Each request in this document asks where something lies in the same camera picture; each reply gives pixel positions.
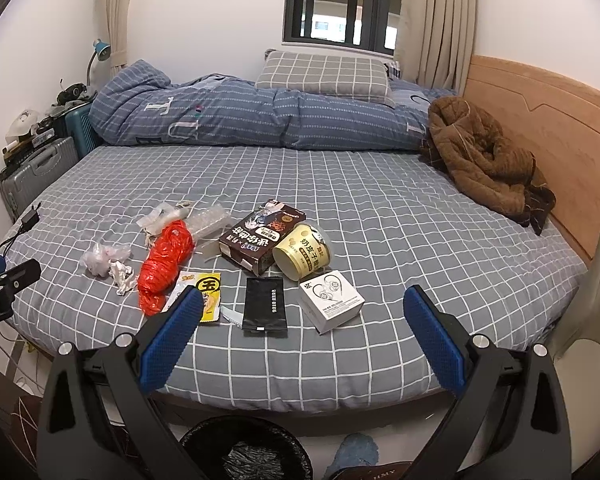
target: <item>gray plaid pillow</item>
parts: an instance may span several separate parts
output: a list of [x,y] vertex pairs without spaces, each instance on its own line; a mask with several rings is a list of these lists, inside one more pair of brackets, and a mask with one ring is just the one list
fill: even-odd
[[288,88],[395,107],[386,67],[365,57],[275,50],[267,56],[256,88]]

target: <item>black garbage bag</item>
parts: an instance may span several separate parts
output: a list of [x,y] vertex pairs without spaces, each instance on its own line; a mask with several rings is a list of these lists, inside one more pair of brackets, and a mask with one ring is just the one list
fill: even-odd
[[180,441],[214,480],[312,480],[311,461],[287,430],[250,416],[218,416]]

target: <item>plastic wrapper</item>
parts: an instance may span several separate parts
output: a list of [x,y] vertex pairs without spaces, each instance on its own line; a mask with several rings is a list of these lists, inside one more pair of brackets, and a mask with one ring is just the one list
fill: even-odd
[[148,215],[136,222],[149,236],[159,235],[167,225],[176,220],[184,220],[191,213],[191,209],[185,206],[172,206],[162,202]]
[[224,457],[224,471],[233,480],[284,480],[282,461],[267,447],[238,442]]
[[182,220],[165,227],[142,264],[138,276],[139,304],[147,316],[162,311],[166,298],[164,291],[178,277],[180,264],[195,248],[193,238]]
[[113,278],[113,285],[118,289],[116,294],[124,296],[136,286],[134,270],[131,266],[126,266],[120,262],[111,262],[109,264],[109,274]]
[[124,262],[129,256],[131,256],[131,247],[128,245],[108,246],[95,243],[91,250],[82,255],[79,264],[93,276],[106,278],[109,276],[112,262]]
[[187,221],[187,228],[191,237],[199,241],[205,236],[231,225],[231,215],[220,204],[215,204],[200,213],[191,215]]

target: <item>desk lamp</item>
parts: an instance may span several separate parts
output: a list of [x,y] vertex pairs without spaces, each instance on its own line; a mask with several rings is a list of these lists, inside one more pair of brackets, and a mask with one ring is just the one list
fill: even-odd
[[89,66],[87,67],[87,86],[91,86],[91,65],[96,56],[98,56],[98,61],[106,61],[111,56],[111,45],[105,43],[100,38],[93,42],[93,48],[93,56],[91,56]]

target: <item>window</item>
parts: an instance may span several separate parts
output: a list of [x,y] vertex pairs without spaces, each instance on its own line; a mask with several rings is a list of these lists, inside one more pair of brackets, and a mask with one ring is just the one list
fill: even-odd
[[286,0],[285,41],[393,54],[402,0]]

